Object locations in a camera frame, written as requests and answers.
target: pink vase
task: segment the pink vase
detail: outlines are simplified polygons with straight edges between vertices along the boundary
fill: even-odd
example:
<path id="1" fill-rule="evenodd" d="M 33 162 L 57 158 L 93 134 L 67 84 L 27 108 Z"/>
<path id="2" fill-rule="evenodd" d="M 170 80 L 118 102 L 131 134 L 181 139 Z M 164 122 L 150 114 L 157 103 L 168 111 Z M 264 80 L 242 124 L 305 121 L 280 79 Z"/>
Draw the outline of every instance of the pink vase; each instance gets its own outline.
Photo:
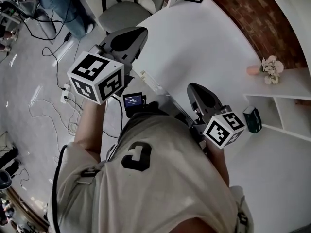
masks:
<path id="1" fill-rule="evenodd" d="M 246 73 L 247 73 L 248 75 L 257 75 L 257 74 L 260 74 L 260 66 L 258 66 L 258 65 L 249 66 L 249 67 L 246 69 Z"/>

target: power strip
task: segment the power strip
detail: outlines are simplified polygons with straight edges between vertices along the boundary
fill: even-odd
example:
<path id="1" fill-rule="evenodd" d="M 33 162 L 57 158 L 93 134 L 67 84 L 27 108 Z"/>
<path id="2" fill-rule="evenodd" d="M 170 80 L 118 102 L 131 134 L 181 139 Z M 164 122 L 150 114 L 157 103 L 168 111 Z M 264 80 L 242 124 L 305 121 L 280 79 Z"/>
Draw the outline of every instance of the power strip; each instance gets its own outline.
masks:
<path id="1" fill-rule="evenodd" d="M 68 98 L 71 85 L 70 84 L 64 84 L 64 88 L 66 90 L 62 91 L 62 96 L 60 97 L 60 101 L 62 103 L 66 103 L 67 102 L 67 99 L 65 99 L 64 96 L 66 96 Z"/>

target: white table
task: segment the white table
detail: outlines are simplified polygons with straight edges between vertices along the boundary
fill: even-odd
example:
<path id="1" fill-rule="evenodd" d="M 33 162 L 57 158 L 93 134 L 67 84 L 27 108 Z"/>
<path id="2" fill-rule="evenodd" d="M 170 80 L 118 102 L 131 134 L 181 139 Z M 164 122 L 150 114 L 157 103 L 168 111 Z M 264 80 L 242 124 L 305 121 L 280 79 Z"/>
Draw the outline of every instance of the white table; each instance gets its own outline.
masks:
<path id="1" fill-rule="evenodd" d="M 211 0 L 179 2 L 139 24 L 148 29 L 146 45 L 133 69 L 147 72 L 193 119 L 189 83 L 214 92 L 242 118 L 246 68 L 260 63 L 255 51 L 231 19 Z M 250 134 L 243 134 L 245 139 Z"/>

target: gray chair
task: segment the gray chair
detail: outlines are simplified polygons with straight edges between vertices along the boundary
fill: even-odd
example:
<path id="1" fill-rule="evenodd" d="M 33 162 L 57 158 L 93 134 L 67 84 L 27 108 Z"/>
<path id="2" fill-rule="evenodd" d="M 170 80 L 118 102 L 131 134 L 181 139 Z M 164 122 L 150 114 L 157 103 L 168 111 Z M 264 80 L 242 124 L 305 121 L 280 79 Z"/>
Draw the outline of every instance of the gray chair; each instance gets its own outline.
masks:
<path id="1" fill-rule="evenodd" d="M 106 0 L 102 0 L 103 13 L 98 21 L 107 33 L 128 27 L 135 27 L 151 14 L 148 10 L 134 2 L 116 0 L 118 3 L 107 9 Z M 155 11 L 162 8 L 164 0 L 151 0 L 155 4 Z"/>

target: brick wall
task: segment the brick wall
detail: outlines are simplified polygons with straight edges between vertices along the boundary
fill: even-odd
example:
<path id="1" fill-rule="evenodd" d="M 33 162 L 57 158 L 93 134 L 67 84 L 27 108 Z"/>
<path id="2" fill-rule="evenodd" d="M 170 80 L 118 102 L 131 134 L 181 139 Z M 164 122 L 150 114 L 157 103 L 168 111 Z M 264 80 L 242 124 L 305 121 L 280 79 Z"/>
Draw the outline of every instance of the brick wall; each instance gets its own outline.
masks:
<path id="1" fill-rule="evenodd" d="M 213 0 L 235 22 L 260 59 L 276 55 L 285 68 L 307 67 L 298 39 L 274 0 Z"/>

